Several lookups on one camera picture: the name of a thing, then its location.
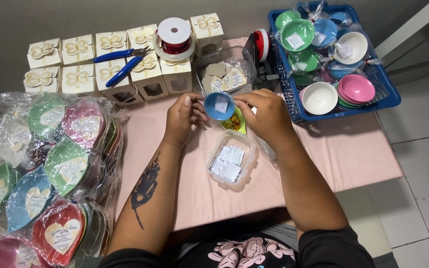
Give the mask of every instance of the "forearm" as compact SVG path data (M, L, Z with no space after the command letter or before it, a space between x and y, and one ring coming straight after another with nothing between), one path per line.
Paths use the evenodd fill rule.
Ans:
M123 206L107 254L122 248L161 253L172 225L181 149L160 143Z
M349 224L336 196L297 136L292 136L276 154L286 207L300 231L333 230Z

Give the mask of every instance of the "black sleeve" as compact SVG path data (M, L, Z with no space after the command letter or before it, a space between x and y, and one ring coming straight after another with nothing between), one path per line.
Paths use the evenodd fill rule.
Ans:
M120 249L110 253L99 264L99 268L159 268L158 257L137 248Z
M339 230L312 230L299 239L299 268L375 268L373 259L348 226Z

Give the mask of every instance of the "black shirt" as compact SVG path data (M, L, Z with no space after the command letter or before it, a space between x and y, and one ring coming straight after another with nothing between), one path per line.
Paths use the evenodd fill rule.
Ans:
M121 249L99 268L159 268L159 258L145 250ZM202 242L170 268L375 268L351 227L312 230L301 235L299 252L263 233Z

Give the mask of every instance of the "table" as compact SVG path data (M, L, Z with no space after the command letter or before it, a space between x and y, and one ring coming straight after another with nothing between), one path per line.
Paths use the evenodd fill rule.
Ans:
M223 45L244 45L246 38ZM116 218L161 142L166 111L178 96L129 110ZM302 144L334 192L403 176L374 113L294 125ZM186 145L179 171L173 231L285 206L279 170L258 146L251 172L237 185L220 184L206 171L223 129L199 127Z

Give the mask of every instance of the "fingernail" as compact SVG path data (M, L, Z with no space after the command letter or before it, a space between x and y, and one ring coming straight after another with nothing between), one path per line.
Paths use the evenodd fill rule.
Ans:
M191 105L191 99L190 99L190 97L189 97L189 96L187 96L187 97L185 98L185 105L186 105L186 106L190 106L190 105Z

